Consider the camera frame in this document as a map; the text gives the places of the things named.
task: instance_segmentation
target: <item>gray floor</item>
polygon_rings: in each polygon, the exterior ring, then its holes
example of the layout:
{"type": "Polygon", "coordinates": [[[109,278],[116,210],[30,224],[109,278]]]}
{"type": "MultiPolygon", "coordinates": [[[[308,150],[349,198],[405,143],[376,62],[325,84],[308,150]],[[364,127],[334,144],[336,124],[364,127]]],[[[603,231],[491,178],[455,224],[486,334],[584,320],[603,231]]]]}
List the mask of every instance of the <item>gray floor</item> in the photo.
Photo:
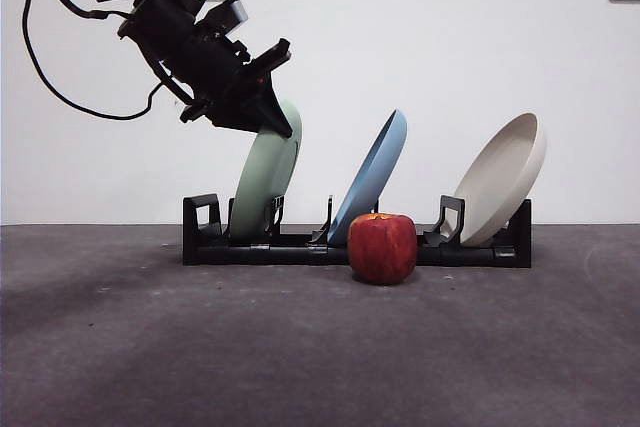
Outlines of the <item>gray floor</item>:
{"type": "Polygon", "coordinates": [[[3,426],[640,425],[640,226],[534,268],[182,267],[180,229],[2,229],[3,426]]]}

